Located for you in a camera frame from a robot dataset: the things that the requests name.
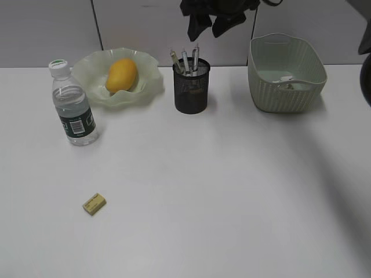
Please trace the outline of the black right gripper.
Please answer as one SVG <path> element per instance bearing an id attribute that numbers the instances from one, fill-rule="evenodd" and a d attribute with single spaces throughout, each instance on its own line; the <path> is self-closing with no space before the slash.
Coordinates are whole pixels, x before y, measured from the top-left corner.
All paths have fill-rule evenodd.
<path id="1" fill-rule="evenodd" d="M 257 7 L 258 1 L 246 0 L 182 0 L 180 3 L 183 16 L 190 15 L 187 32 L 190 41 L 196 41 L 200 34 L 211 26 L 215 38 L 222 36 L 246 21 L 246 10 L 255 10 Z M 209 15 L 216 16 L 213 25 Z"/>

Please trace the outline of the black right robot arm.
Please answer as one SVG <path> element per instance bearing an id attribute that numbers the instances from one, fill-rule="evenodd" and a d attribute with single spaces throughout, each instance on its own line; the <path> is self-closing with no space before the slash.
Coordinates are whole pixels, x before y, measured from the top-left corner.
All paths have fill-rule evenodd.
<path id="1" fill-rule="evenodd" d="M 358 54 L 370 55 L 370 1 L 349 1 L 367 21 L 367 26 L 358 48 Z M 246 21 L 245 11 L 256 10 L 260 1 L 181 1 L 184 17 L 189 17 L 187 35 L 196 41 L 207 28 L 212 29 L 215 38 Z"/>

